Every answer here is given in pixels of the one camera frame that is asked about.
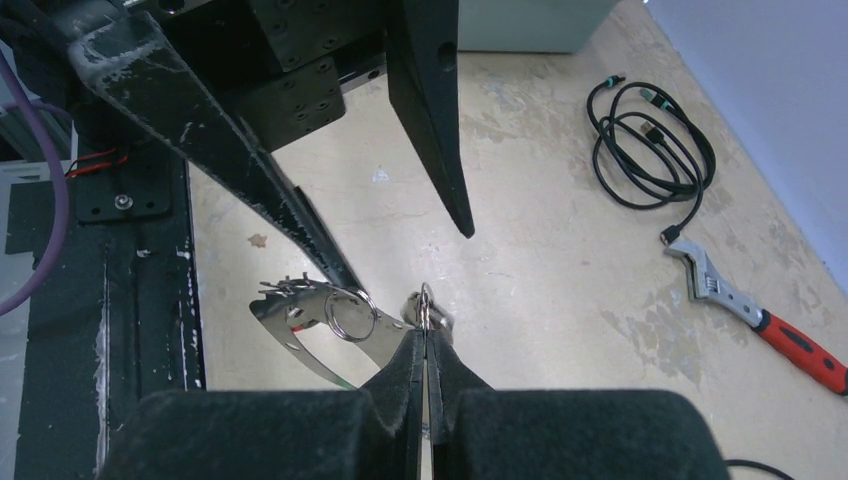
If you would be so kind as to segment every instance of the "black cable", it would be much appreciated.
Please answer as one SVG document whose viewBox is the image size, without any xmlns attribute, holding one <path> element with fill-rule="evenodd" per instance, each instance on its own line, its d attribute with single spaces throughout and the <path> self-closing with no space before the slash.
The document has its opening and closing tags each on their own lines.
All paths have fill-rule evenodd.
<svg viewBox="0 0 848 480">
<path fill-rule="evenodd" d="M 739 459 L 739 458 L 734 458 L 734 459 L 731 459 L 731 460 L 725 460 L 724 464 L 727 465 L 728 468 L 730 468 L 730 467 L 753 468 L 754 470 L 760 470 L 760 471 L 763 471 L 763 472 L 766 472 L 766 473 L 770 473 L 770 474 L 774 475 L 775 477 L 777 477 L 781 480 L 795 480 L 794 478 L 792 478 L 789 475 L 787 475 L 786 473 L 772 467 L 771 465 L 766 465 L 765 463 L 755 462 L 753 460 L 743 460 L 743 459 Z"/>
<path fill-rule="evenodd" d="M 589 93 L 589 98 L 586 100 L 586 111 L 589 114 L 589 121 L 595 131 L 598 132 L 598 139 L 595 141 L 595 147 L 592 150 L 592 168 L 595 170 L 595 175 L 601 183 L 601 187 L 616 201 L 616 203 L 635 210 L 652 210 L 660 208 L 669 203 L 688 202 L 694 200 L 695 203 L 689 215 L 686 216 L 680 223 L 671 225 L 660 234 L 660 239 L 665 244 L 673 242 L 683 228 L 692 221 L 701 203 L 704 199 L 704 191 L 713 181 L 716 170 L 716 158 L 712 145 L 701 130 L 695 126 L 686 116 L 683 108 L 661 88 L 656 85 L 645 82 L 632 82 L 622 87 L 613 98 L 610 106 L 609 114 L 598 119 L 595 116 L 594 102 L 595 96 L 602 90 L 611 89 L 620 83 L 624 82 L 623 74 L 613 75 L 607 78 L 603 83 L 592 89 Z M 622 95 L 628 90 L 639 88 L 643 98 L 661 110 L 668 112 L 673 118 L 680 122 L 692 137 L 695 145 L 701 156 L 703 167 L 692 156 L 692 153 L 686 148 L 680 139 L 675 136 L 665 125 L 656 118 L 642 112 L 625 112 L 621 115 L 617 114 L 618 103 Z M 645 120 L 641 126 L 641 132 L 637 131 L 630 125 L 624 123 L 627 118 L 636 117 Z M 645 171 L 633 158 L 621 148 L 616 141 L 616 132 L 623 130 L 627 134 L 639 140 L 643 145 L 648 147 L 651 152 L 663 163 L 666 170 L 669 172 L 672 180 L 665 180 L 655 177 Z M 677 150 L 683 154 L 686 162 L 681 159 L 672 146 L 666 141 L 666 138 L 671 139 L 671 143 L 677 147 Z M 607 180 L 601 173 L 601 168 L 598 163 L 601 146 L 605 146 L 612 158 L 615 160 L 621 171 L 639 190 L 655 199 L 649 203 L 634 203 L 621 197 L 610 187 Z"/>
</svg>

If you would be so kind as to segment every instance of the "worn table surface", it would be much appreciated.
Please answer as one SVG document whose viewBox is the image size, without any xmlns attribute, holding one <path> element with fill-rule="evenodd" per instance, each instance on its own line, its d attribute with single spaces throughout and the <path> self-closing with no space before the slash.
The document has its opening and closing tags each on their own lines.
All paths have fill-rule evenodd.
<svg viewBox="0 0 848 480">
<path fill-rule="evenodd" d="M 578 54 L 461 55 L 470 240 L 443 209 L 384 78 L 350 93 L 343 119 L 275 156 L 377 305 L 397 312 L 429 282 L 456 316 L 457 353 L 492 386 L 673 390 L 701 411 L 725 456 L 796 478 L 844 477 L 845 400 L 728 312 L 689 302 L 683 264 L 657 237 L 689 205 L 633 212 L 599 188 L 585 100 L 619 71 L 668 90 L 713 142 L 716 181 L 685 235 L 737 287 L 848 360 L 846 298 L 638 2 L 620 4 Z M 627 105 L 645 103 L 634 94 Z M 192 189 L 209 387 L 332 388 L 247 309 L 260 280 L 320 278 L 317 269 L 196 170 Z M 376 371 L 318 333 L 309 345 L 331 366 L 360 382 Z"/>
</svg>

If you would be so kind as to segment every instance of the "screw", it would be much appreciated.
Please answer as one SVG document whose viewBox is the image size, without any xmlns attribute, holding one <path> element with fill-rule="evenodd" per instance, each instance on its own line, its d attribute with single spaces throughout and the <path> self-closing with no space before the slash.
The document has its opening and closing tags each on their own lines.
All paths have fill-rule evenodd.
<svg viewBox="0 0 848 480">
<path fill-rule="evenodd" d="M 122 193 L 115 197 L 115 208 L 118 210 L 129 210 L 132 207 L 132 197 Z"/>
</svg>

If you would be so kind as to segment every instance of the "red handle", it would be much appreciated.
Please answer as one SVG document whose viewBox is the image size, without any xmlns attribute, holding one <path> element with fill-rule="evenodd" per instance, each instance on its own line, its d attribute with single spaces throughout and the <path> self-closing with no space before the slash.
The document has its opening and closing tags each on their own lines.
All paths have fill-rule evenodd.
<svg viewBox="0 0 848 480">
<path fill-rule="evenodd" d="M 786 356 L 796 367 L 839 395 L 848 395 L 848 368 L 800 330 L 763 310 L 763 321 L 754 331 Z"/>
</svg>

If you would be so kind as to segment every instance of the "gray box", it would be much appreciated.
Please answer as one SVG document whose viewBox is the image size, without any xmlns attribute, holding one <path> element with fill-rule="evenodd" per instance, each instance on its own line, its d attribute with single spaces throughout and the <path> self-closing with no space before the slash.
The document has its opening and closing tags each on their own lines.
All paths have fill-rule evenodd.
<svg viewBox="0 0 848 480">
<path fill-rule="evenodd" d="M 572 53 L 619 0 L 460 0 L 459 49 Z"/>
</svg>

